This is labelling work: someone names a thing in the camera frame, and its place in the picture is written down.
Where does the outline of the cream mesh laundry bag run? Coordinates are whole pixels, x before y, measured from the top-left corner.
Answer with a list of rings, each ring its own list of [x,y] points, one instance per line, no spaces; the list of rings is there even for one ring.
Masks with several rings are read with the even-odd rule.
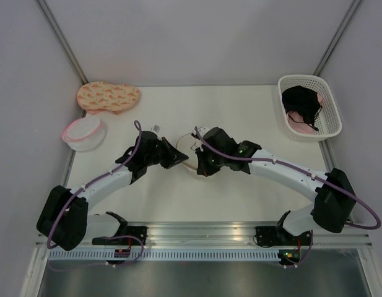
[[[188,156],[188,159],[182,161],[182,164],[197,178],[201,176],[197,175],[198,156],[196,155],[196,149],[201,145],[202,142],[199,139],[194,138],[192,133],[188,133],[181,136],[175,146],[178,151]]]

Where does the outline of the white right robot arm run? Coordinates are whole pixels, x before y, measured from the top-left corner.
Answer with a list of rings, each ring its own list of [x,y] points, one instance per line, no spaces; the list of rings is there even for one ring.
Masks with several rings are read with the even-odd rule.
[[[354,194],[346,174],[334,168],[329,173],[299,167],[277,158],[260,145],[236,142],[223,129],[201,127],[185,134],[175,148],[188,156],[183,164],[199,176],[209,177],[223,167],[275,181],[306,197],[311,203],[299,210],[286,211],[275,226],[256,228],[261,247],[295,243],[313,230],[339,234],[354,208]]]

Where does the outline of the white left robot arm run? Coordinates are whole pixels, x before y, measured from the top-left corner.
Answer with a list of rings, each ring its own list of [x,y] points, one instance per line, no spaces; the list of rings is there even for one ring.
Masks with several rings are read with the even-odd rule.
[[[70,251],[86,238],[95,243],[123,244],[128,237],[127,221],[112,211],[91,215],[90,209],[135,183],[148,167],[160,165],[170,169],[187,159],[166,138],[144,131],[106,173],[74,189],[52,188],[37,221],[37,230],[47,237],[48,249],[60,247]]]

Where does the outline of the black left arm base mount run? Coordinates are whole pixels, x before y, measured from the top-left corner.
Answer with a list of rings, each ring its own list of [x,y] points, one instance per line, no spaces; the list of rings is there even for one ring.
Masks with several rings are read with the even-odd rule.
[[[146,226],[128,226],[125,235],[133,236],[145,245],[147,239],[148,227]],[[134,238],[126,238],[125,243],[129,246],[140,246],[141,244]]]

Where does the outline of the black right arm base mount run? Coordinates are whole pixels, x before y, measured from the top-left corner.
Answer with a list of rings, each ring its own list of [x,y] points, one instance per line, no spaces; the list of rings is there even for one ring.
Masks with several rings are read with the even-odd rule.
[[[282,227],[277,226],[256,226],[256,244],[262,248],[283,246],[287,239],[287,232]]]

